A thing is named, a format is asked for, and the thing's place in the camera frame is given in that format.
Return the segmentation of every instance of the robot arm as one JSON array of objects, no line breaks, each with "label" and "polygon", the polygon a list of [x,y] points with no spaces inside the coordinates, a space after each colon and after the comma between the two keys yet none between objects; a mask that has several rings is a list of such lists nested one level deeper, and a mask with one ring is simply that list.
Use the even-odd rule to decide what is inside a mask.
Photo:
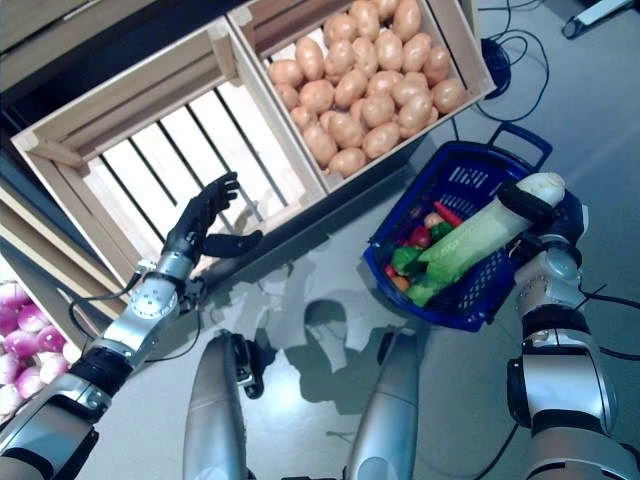
[{"label": "robot arm", "polygon": [[209,235],[215,215],[229,206],[236,174],[207,186],[169,232],[154,271],[125,312],[68,373],[26,404],[0,432],[0,480],[73,479],[98,440],[93,425],[129,375],[148,357],[160,332],[180,311],[185,282],[202,254],[231,257],[253,248],[262,234]]},{"label": "robot arm", "polygon": [[508,403],[513,418],[531,428],[531,480],[640,480],[633,455],[610,437],[616,397],[582,315],[575,245],[586,220],[567,192],[515,276],[524,341],[522,355],[508,364]]}]

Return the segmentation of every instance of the grey floor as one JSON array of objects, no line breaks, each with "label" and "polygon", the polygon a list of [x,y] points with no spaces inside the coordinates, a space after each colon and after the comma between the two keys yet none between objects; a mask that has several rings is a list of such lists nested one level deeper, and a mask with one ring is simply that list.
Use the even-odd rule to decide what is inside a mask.
[{"label": "grey floor", "polygon": [[[537,33],[551,65],[547,93],[520,124],[554,146],[547,169],[563,175],[591,208],[591,228],[581,243],[585,286],[606,282],[606,293],[637,299],[640,15],[627,11],[567,41],[560,28],[580,8],[574,1],[548,0],[514,13],[513,27]],[[481,20],[490,34],[503,28],[505,14],[482,13]],[[499,115],[526,110],[543,81],[539,57],[534,53],[514,67],[509,91],[486,108]],[[485,142],[496,123],[471,109],[458,116],[458,126],[463,139]],[[257,332],[259,341],[274,349],[264,396],[243,400],[249,465],[257,477],[338,477],[376,379],[380,338],[390,325],[411,324],[380,301],[360,256],[415,174],[412,168],[419,169],[450,139],[450,125],[439,127],[411,166],[221,286],[208,301],[206,329],[196,348],[142,371],[116,397],[79,478],[181,478],[195,369],[207,341],[222,327],[250,338]],[[587,314],[601,344],[640,353],[640,312],[592,302]],[[174,340],[183,339],[190,322],[176,328]],[[473,478],[513,424],[504,381],[505,363],[518,355],[520,335],[512,299],[496,322],[478,333],[428,327],[425,332],[414,477]],[[640,365],[605,362],[619,395],[615,437],[640,447]],[[518,478],[527,440],[528,432],[520,430],[486,478]]]}]

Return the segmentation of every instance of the blue basket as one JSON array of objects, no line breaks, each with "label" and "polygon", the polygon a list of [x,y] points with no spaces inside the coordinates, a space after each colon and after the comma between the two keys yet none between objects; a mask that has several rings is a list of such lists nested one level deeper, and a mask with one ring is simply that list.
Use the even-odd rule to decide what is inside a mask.
[{"label": "blue basket", "polygon": [[[494,145],[502,132],[540,149],[542,156],[535,166]],[[394,249],[434,210],[434,202],[441,201],[461,218],[468,218],[494,198],[504,180],[520,180],[539,171],[551,151],[547,142],[509,123],[501,124],[487,144],[448,142],[440,147],[384,219],[364,252],[378,288],[402,309],[438,325],[475,332],[483,322],[491,323],[513,287],[513,269],[505,249],[475,265],[424,308],[398,290],[384,268]]]}]

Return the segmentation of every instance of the basket handle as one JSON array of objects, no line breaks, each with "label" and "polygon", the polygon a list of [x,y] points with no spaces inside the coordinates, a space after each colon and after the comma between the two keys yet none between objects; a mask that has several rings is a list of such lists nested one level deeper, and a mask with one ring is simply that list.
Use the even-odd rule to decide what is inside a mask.
[{"label": "basket handle", "polygon": [[493,133],[489,141],[487,142],[487,145],[494,146],[495,141],[498,138],[498,135],[500,135],[500,133],[502,132],[509,132],[512,135],[515,135],[516,137],[520,137],[521,139],[526,140],[533,146],[538,147],[538,149],[540,149],[540,151],[542,152],[542,155],[538,160],[538,162],[533,167],[534,172],[539,172],[540,169],[542,168],[542,165],[544,165],[544,162],[547,160],[549,155],[551,155],[551,152],[553,151],[553,147],[547,141],[543,140],[536,134],[531,133],[529,130],[525,130],[524,128],[514,125],[513,123],[510,123],[510,122],[502,122],[500,126],[497,128],[497,130]]}]

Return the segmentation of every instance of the black cable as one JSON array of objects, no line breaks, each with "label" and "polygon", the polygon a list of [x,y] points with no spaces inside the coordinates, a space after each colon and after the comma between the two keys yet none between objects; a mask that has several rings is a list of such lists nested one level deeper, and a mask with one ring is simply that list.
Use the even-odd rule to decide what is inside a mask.
[{"label": "black cable", "polygon": [[193,342],[191,342],[191,345],[189,345],[189,348],[187,348],[184,352],[182,353],[178,353],[176,355],[172,355],[170,357],[163,357],[163,358],[152,358],[150,360],[145,360],[144,363],[159,363],[159,362],[166,362],[168,360],[175,360],[176,358],[180,358],[180,357],[184,357],[187,353],[189,353],[191,350],[193,350],[193,347],[196,346],[196,343],[198,343],[198,339],[200,338],[200,332],[202,331],[202,318],[200,317],[200,304],[196,303],[196,336],[193,339]]},{"label": "black cable", "polygon": [[493,469],[493,467],[495,467],[497,465],[497,463],[502,458],[502,455],[504,454],[505,450],[507,449],[507,447],[511,443],[511,440],[513,440],[513,437],[516,434],[517,430],[518,430],[518,424],[516,423],[513,426],[513,428],[511,429],[511,432],[509,433],[509,436],[507,437],[507,439],[502,444],[502,447],[500,447],[500,450],[498,450],[498,454],[495,456],[495,458],[493,460],[491,460],[491,463],[489,465],[487,465],[485,467],[485,469],[482,470],[482,472],[480,472],[480,474],[477,477],[474,477],[473,480],[480,480],[481,478],[484,478],[484,476],[487,473],[489,473]]},{"label": "black cable", "polygon": [[509,37],[506,40],[502,40],[500,43],[498,43],[498,45],[502,46],[505,43],[510,42],[511,40],[522,40],[522,43],[524,43],[524,48],[522,49],[522,53],[520,54],[520,56],[513,61],[511,61],[511,58],[509,58],[509,66],[513,67],[516,63],[522,60],[524,56],[527,54],[527,51],[529,50],[529,42],[522,35],[514,35],[513,37]]},{"label": "black cable", "polygon": [[69,318],[71,319],[71,322],[73,323],[73,325],[78,330],[80,330],[85,336],[87,336],[91,340],[94,340],[95,337],[85,330],[85,328],[82,326],[82,324],[80,323],[80,321],[76,317],[76,314],[74,312],[74,309],[76,308],[76,306],[78,306],[81,303],[97,302],[97,301],[102,301],[102,300],[114,300],[116,298],[119,298],[122,295],[128,293],[135,286],[135,284],[138,283],[138,280],[140,280],[141,276],[142,276],[142,274],[140,274],[138,272],[134,272],[133,275],[131,275],[131,278],[129,279],[129,282],[127,282],[127,285],[122,290],[120,290],[119,292],[110,293],[108,295],[98,295],[96,297],[77,298],[77,299],[73,300],[69,304],[69,309],[68,309]]},{"label": "black cable", "polygon": [[[598,295],[597,293],[600,290],[602,290],[602,288],[604,288],[604,286],[596,290],[594,293],[588,293],[582,290],[582,285],[578,286],[578,290],[580,290],[580,293],[582,293],[586,297],[585,302],[588,300],[600,300],[602,302],[619,303],[621,305],[626,305],[627,307],[637,308],[638,310],[640,310],[640,302],[636,302],[635,300],[629,300],[628,298],[612,297],[610,295]],[[605,355],[609,355],[610,357],[614,357],[614,358],[619,358],[620,360],[629,360],[630,362],[640,362],[640,355],[635,355],[632,353],[617,352],[615,350],[611,350],[606,347],[600,347],[600,351]]]},{"label": "black cable", "polygon": [[459,142],[460,134],[458,133],[458,124],[455,117],[451,117],[451,125],[453,126],[453,134],[456,136],[456,141]]},{"label": "black cable", "polygon": [[513,14],[513,10],[511,7],[511,0],[507,0],[507,6],[505,7],[507,10],[507,25],[504,27],[504,30],[501,33],[496,33],[495,35],[491,35],[489,37],[490,40],[498,40],[499,38],[502,38],[503,35],[505,35],[509,29],[511,28],[511,17]]},{"label": "black cable", "polygon": [[492,115],[490,113],[488,113],[487,111],[485,111],[480,104],[476,104],[476,107],[478,108],[478,110],[480,110],[480,112],[487,118],[490,118],[491,120],[495,120],[497,122],[519,122],[520,120],[523,120],[525,118],[527,118],[529,115],[531,115],[534,110],[536,108],[538,108],[538,105],[540,105],[540,101],[542,100],[542,96],[544,95],[544,92],[547,90],[547,86],[549,85],[549,77],[550,77],[550,69],[549,69],[549,58],[547,57],[547,52],[544,49],[544,46],[542,45],[542,42],[540,41],[540,39],[538,38],[537,35],[528,32],[527,30],[522,30],[519,28],[513,28],[511,30],[508,30],[506,32],[504,32],[502,35],[504,34],[508,34],[508,33],[520,33],[520,34],[524,34],[524,35],[528,35],[529,37],[533,38],[538,46],[540,47],[540,51],[542,52],[542,57],[544,58],[544,72],[545,72],[545,79],[544,79],[544,84],[542,85],[542,88],[540,89],[540,93],[538,94],[538,98],[536,99],[536,102],[533,104],[533,106],[524,114],[519,115],[515,118],[510,118],[510,119],[506,119],[506,118],[500,118],[500,117],[496,117],[495,115]]},{"label": "black cable", "polygon": [[[532,5],[536,2],[540,2],[540,5],[542,5],[544,3],[544,0],[529,0],[528,2],[520,3],[518,5],[511,5],[511,10],[517,10],[518,8],[528,7],[529,5]],[[508,7],[483,7],[483,8],[479,8],[478,11],[479,12],[495,12],[495,11],[507,10],[507,8]]]}]

